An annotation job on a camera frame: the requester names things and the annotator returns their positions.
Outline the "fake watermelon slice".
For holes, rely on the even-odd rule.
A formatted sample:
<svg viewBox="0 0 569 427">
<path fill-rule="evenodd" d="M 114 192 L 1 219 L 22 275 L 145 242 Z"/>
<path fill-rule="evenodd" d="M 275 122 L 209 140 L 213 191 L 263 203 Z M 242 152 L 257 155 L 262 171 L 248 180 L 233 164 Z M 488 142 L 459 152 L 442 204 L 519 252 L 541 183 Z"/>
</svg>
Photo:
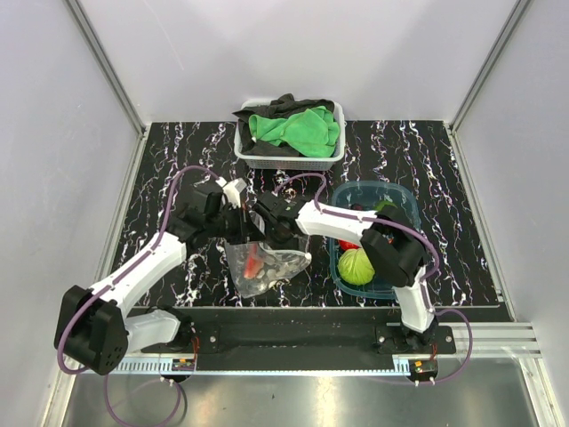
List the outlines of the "fake watermelon slice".
<svg viewBox="0 0 569 427">
<path fill-rule="evenodd" d="M 256 278 L 264 266 L 264 261 L 257 254 L 249 254 L 244 266 L 244 278 Z"/>
</svg>

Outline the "clear zip top bag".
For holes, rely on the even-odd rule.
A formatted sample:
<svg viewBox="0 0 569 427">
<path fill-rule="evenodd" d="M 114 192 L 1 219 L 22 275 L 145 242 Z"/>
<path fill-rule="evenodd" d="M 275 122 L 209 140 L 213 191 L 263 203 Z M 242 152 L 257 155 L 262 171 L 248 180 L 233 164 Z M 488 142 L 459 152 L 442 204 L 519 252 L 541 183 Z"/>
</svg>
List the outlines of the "clear zip top bag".
<svg viewBox="0 0 569 427">
<path fill-rule="evenodd" d="M 307 248 L 302 251 L 273 251 L 263 245 L 263 242 L 242 245 L 225 244 L 228 268 L 236 291 L 243 298 L 251 298 L 265 294 L 271 287 L 289 280 L 303 272 L 312 261 Z M 256 278 L 244 278 L 244 266 L 249 254 L 257 254 L 264 266 Z"/>
</svg>

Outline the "fake red orange mango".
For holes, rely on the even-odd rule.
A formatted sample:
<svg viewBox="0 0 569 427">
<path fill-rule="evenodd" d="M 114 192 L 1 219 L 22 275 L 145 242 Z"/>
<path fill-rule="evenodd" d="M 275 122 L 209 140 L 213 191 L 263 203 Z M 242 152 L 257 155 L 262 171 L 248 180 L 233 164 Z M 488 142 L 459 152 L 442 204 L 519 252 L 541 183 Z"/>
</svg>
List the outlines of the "fake red orange mango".
<svg viewBox="0 0 569 427">
<path fill-rule="evenodd" d="M 340 240 L 339 241 L 339 246 L 343 251 L 348 251 L 350 249 L 358 249 L 359 245 L 358 244 L 354 244 L 352 242 L 348 242 L 345 240 Z"/>
</svg>

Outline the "fake green cabbage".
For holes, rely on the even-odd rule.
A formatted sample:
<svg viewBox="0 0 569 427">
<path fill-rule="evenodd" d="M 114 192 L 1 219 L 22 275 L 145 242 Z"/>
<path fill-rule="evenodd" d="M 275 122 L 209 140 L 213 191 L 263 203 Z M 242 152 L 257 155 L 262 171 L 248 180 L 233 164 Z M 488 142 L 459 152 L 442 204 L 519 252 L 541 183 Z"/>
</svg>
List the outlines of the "fake green cabbage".
<svg viewBox="0 0 569 427">
<path fill-rule="evenodd" d="M 341 279 L 353 286 L 367 285 L 375 275 L 375 270 L 363 248 L 344 252 L 338 260 L 337 269 Z"/>
</svg>

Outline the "fake green orange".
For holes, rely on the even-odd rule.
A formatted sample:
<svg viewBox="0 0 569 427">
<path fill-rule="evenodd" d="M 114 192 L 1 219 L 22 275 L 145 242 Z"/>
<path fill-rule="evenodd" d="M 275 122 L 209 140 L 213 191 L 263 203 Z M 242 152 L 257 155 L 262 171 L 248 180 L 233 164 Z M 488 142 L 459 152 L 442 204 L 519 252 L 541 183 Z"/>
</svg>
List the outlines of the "fake green orange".
<svg viewBox="0 0 569 427">
<path fill-rule="evenodd" d="M 381 211 L 385 207 L 389 207 L 389 206 L 396 207 L 396 205 L 394 203 L 392 203 L 388 200 L 382 200 L 374 207 L 374 210 L 375 211 Z"/>
</svg>

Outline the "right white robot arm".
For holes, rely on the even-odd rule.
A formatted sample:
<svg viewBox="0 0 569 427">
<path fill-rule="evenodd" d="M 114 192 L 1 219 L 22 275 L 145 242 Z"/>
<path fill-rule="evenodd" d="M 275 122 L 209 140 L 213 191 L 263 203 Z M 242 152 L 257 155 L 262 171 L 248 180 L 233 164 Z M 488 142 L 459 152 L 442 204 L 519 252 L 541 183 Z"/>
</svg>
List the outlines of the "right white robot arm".
<svg viewBox="0 0 569 427">
<path fill-rule="evenodd" d="M 434 267 L 434 246 L 413 229 L 401 210 L 386 206 L 379 211 L 358 211 L 320 203 L 303 197 L 289 201 L 271 192 L 258 197 L 253 211 L 264 222 L 271 244 L 283 244 L 299 236 L 322 236 L 363 248 L 375 276 L 390 285 L 401 310 L 406 347 L 424 352 L 436 340 L 431 327 L 435 310 L 427 297 L 428 256 Z"/>
</svg>

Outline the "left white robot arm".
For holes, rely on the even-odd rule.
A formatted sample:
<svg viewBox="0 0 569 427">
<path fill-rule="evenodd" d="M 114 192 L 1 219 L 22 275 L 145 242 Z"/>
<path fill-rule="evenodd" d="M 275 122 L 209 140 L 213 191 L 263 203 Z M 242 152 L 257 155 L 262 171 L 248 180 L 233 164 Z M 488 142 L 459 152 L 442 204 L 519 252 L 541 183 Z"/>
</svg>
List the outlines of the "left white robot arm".
<svg viewBox="0 0 569 427">
<path fill-rule="evenodd" d="M 54 337 L 60 369 L 72 374 L 64 363 L 72 358 L 82 371 L 107 375 L 130 352 L 157 344 L 174 352 L 187 349 L 192 331 L 178 311 L 156 308 L 135 317 L 130 313 L 153 285 L 210 241 L 262 240 L 243 205 L 245 188 L 242 179 L 196 185 L 189 203 L 126 264 L 88 288 L 69 288 Z"/>
</svg>

